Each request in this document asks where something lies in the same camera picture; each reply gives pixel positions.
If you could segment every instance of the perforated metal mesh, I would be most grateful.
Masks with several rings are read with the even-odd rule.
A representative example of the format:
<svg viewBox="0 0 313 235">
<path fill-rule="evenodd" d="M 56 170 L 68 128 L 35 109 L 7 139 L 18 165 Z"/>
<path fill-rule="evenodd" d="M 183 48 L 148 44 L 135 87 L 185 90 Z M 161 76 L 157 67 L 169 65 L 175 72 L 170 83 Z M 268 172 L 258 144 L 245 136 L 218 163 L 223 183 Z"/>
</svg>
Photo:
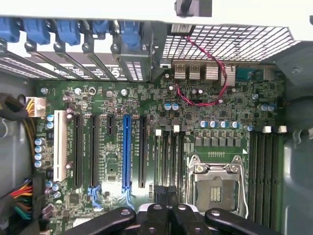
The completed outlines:
<svg viewBox="0 0 313 235">
<path fill-rule="evenodd" d="M 0 57 L 0 61 L 4 61 L 4 62 L 7 62 L 7 63 L 9 63 L 9 64 L 11 64 L 11 65 L 21 67 L 21 68 L 23 68 L 24 70 L 28 70 L 29 72 L 36 73 L 36 74 L 38 74 L 38 75 L 40 75 L 40 76 L 42 76 L 42 77 L 46 77 L 46 78 L 57 78 L 57 77 L 52 76 L 52 75 L 50 75 L 50 74 L 48 74 L 48 73 L 46 73 L 46 72 L 40 71 L 40 70 L 35 69 L 35 68 L 33 68 L 33 67 L 31 67 L 31 66 L 28 66 L 28 65 L 25 65 L 25 64 L 23 64 L 23 63 L 21 63 L 21 62 L 19 62 L 19 61 L 17 61 L 17 60 L 11 59 L 11 58 L 9 58 L 9 57 Z"/>
<path fill-rule="evenodd" d="M 191 40 L 224 61 L 259 62 L 297 43 L 286 27 L 198 25 Z M 208 60 L 180 36 L 167 36 L 163 58 Z"/>
<path fill-rule="evenodd" d="M 27 73 L 27 72 L 24 72 L 24 71 L 21 71 L 21 70 L 12 68 L 12 67 L 7 66 L 7 65 L 0 64 L 0 68 L 1 68 L 1 69 L 4 69 L 4 70 L 7 70 L 7 71 L 10 71 L 10 72 L 14 72 L 14 73 L 23 75 L 23 76 L 25 76 L 25 77 L 38 78 L 38 77 L 36 77 L 36 76 L 34 76 L 34 75 L 30 74 L 30 73 Z"/>
</svg>

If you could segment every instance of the electrolytic capacitor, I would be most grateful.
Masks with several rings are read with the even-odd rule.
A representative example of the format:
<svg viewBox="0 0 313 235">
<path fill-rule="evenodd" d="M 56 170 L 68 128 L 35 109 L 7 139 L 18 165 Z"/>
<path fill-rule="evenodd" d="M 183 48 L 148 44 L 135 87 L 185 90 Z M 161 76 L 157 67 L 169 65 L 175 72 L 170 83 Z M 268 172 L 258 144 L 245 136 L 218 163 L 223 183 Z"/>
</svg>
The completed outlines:
<svg viewBox="0 0 313 235">
<path fill-rule="evenodd" d="M 164 109 L 165 109 L 166 111 L 171 110 L 171 108 L 172 108 L 172 105 L 171 105 L 171 104 L 164 104 Z"/>
<path fill-rule="evenodd" d="M 34 167 L 35 167 L 35 168 L 40 168 L 40 167 L 44 166 L 44 164 L 45 164 L 44 160 L 35 161 Z"/>
<path fill-rule="evenodd" d="M 35 145 L 43 145 L 43 144 L 45 144 L 44 138 L 35 139 Z"/>
<path fill-rule="evenodd" d="M 52 186 L 53 191 L 59 191 L 62 188 L 62 184 L 60 182 L 55 182 Z"/>
<path fill-rule="evenodd" d="M 53 198 L 60 198 L 61 197 L 61 192 L 57 191 L 55 193 L 53 193 Z"/>
<path fill-rule="evenodd" d="M 48 123 L 47 123 L 47 128 L 48 128 L 48 129 L 53 129 L 53 127 L 54 127 L 53 122 L 48 122 Z"/>
<path fill-rule="evenodd" d="M 41 153 L 45 151 L 45 147 L 44 146 L 36 146 L 35 147 L 35 153 Z"/>
<path fill-rule="evenodd" d="M 230 124 L 229 124 L 229 126 L 230 126 L 231 128 L 237 129 L 237 128 L 239 127 L 239 124 L 238 124 L 238 122 L 236 122 L 236 121 L 231 121 Z"/>
<path fill-rule="evenodd" d="M 177 111 L 179 109 L 179 105 L 178 104 L 172 104 L 172 109 L 174 111 Z"/>
<path fill-rule="evenodd" d="M 47 121 L 53 121 L 54 120 L 54 115 L 49 114 L 47 115 Z"/>
</svg>

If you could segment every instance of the blue slot bracket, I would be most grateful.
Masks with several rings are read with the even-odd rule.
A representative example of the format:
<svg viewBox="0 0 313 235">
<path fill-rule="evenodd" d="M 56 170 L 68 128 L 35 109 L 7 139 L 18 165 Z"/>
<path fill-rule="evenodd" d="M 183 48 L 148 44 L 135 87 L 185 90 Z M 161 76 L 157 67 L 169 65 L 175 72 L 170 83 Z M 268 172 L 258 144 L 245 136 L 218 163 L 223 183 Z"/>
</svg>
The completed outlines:
<svg viewBox="0 0 313 235">
<path fill-rule="evenodd" d="M 20 31 L 18 24 L 10 17 L 0 17 L 0 38 L 8 43 L 18 43 Z"/>
<path fill-rule="evenodd" d="M 57 20 L 56 26 L 61 41 L 71 46 L 80 44 L 81 36 L 77 20 Z"/>
<path fill-rule="evenodd" d="M 45 20 L 27 18 L 23 19 L 23 24 L 30 40 L 40 45 L 50 44 L 49 28 Z"/>
<path fill-rule="evenodd" d="M 121 39 L 130 49 L 140 46 L 141 37 L 139 35 L 139 22 L 120 21 Z"/>
</svg>

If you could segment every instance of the black pcie slot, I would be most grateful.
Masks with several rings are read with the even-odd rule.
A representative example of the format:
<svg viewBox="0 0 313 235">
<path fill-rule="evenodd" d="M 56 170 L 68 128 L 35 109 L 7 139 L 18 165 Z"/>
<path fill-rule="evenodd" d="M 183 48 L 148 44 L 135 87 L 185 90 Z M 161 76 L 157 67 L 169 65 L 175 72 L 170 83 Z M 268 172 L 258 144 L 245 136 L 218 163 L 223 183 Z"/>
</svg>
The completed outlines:
<svg viewBox="0 0 313 235">
<path fill-rule="evenodd" d="M 80 188 L 83 183 L 83 117 L 74 116 L 74 146 L 73 146 L 73 187 Z"/>
<path fill-rule="evenodd" d="M 183 132 L 180 132 L 178 136 L 178 163 L 177 163 L 177 189 L 179 203 L 182 203 L 182 186 L 184 177 L 184 140 L 185 135 Z"/>
<path fill-rule="evenodd" d="M 89 157 L 89 187 L 99 183 L 99 134 L 100 120 L 98 115 L 91 116 L 90 126 L 90 157 Z"/>
<path fill-rule="evenodd" d="M 265 134 L 265 178 L 264 178 L 264 208 L 263 208 L 263 223 L 262 225 L 270 226 L 271 217 L 271 193 L 272 193 L 272 151 L 273 151 L 273 134 Z"/>
<path fill-rule="evenodd" d="M 257 181 L 257 146 L 258 138 L 256 132 L 250 133 L 250 156 L 249 156 L 249 191 L 248 191 L 248 208 L 249 219 L 255 221 L 256 206 L 256 181 Z"/>
<path fill-rule="evenodd" d="M 139 119 L 139 188 L 146 186 L 146 168 L 147 168 L 147 117 Z"/>
<path fill-rule="evenodd" d="M 115 115 L 108 114 L 107 116 L 107 136 L 115 135 Z"/>
<path fill-rule="evenodd" d="M 163 149 L 162 149 L 162 185 L 167 183 L 167 159 L 168 159 L 168 137 L 169 132 L 163 132 Z"/>
<path fill-rule="evenodd" d="M 255 210 L 255 222 L 263 224 L 263 210 L 264 210 L 264 170 L 265 170 L 265 135 L 257 134 L 257 193 L 256 193 L 256 210 Z"/>
<path fill-rule="evenodd" d="M 172 133 L 170 150 L 170 186 L 175 185 L 177 136 Z"/>
</svg>

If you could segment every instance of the colorful wires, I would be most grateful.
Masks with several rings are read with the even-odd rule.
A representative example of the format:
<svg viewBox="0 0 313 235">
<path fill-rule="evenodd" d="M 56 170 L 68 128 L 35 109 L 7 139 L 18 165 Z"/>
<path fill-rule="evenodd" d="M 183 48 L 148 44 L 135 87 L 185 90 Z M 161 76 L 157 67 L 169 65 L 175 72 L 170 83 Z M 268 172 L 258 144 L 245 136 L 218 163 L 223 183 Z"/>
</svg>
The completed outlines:
<svg viewBox="0 0 313 235">
<path fill-rule="evenodd" d="M 194 103 L 193 101 L 191 101 L 190 99 L 188 99 L 180 90 L 180 87 L 178 84 L 176 84 L 176 91 L 177 94 L 180 96 L 180 98 L 182 100 L 184 100 L 185 102 L 187 102 L 190 105 L 195 105 L 198 107 L 205 107 L 205 106 L 210 106 L 210 105 L 215 105 L 215 104 L 219 104 L 219 99 L 221 98 L 221 96 L 223 95 L 224 91 L 227 88 L 227 74 L 225 71 L 225 65 L 218 59 L 216 59 L 213 55 L 211 55 L 210 53 L 208 53 L 205 49 L 203 49 L 202 47 L 200 47 L 199 45 L 197 45 L 194 41 L 192 41 L 190 39 L 190 37 L 184 37 L 184 39 L 186 41 L 188 41 L 191 45 L 197 47 L 199 50 L 201 50 L 204 54 L 206 54 L 206 56 L 212 60 L 214 60 L 217 65 L 219 66 L 220 70 L 221 70 L 221 74 L 223 75 L 223 77 L 225 78 L 224 83 L 223 83 L 223 87 L 218 95 L 218 99 L 209 103 Z"/>
<path fill-rule="evenodd" d="M 30 181 L 26 181 L 22 186 L 10 193 L 16 202 L 15 212 L 25 220 L 31 219 L 32 189 Z"/>
</svg>

